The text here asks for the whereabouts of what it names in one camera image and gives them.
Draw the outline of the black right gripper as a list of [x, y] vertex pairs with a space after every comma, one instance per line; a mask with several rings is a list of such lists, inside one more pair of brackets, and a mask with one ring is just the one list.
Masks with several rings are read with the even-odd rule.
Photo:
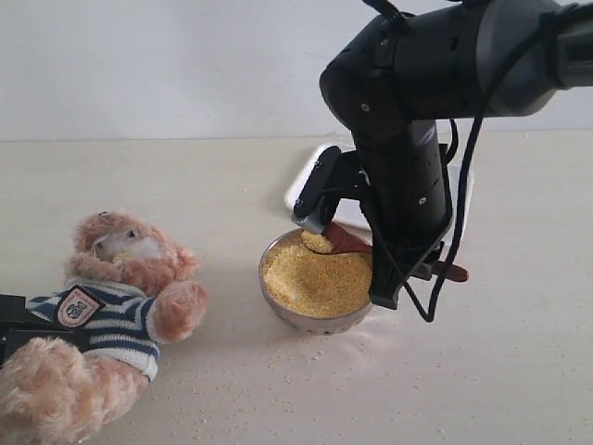
[[[442, 184], [446, 186], [449, 197], [451, 198], [451, 211], [454, 211], [454, 166], [444, 167]], [[370, 232], [371, 228], [360, 210], [359, 202], [353, 199], [342, 199], [334, 215], [334, 222], [345, 226], [347, 229], [360, 229]], [[436, 241], [429, 255], [423, 260], [423, 263], [432, 263], [440, 259], [438, 251], [440, 245], [449, 247], [452, 244], [454, 236], [454, 216], [450, 218], [450, 224], [447, 231], [441, 234]], [[418, 253], [419, 247], [412, 246], [400, 247], [397, 257], [402, 263], [411, 262], [411, 254]], [[372, 262], [372, 281], [369, 290], [369, 296], [372, 304], [387, 309], [396, 309], [398, 306], [398, 294], [403, 287], [401, 274], [390, 261]]]

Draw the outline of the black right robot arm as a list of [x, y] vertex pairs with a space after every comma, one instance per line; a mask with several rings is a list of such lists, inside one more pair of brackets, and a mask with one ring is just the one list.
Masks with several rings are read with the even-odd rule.
[[398, 291], [462, 230], [467, 184], [451, 194], [438, 121], [537, 113], [561, 90], [592, 84], [592, 6], [457, 1], [420, 15], [376, 3], [377, 16], [327, 65], [319, 85], [351, 133], [356, 186], [372, 228], [370, 297]]

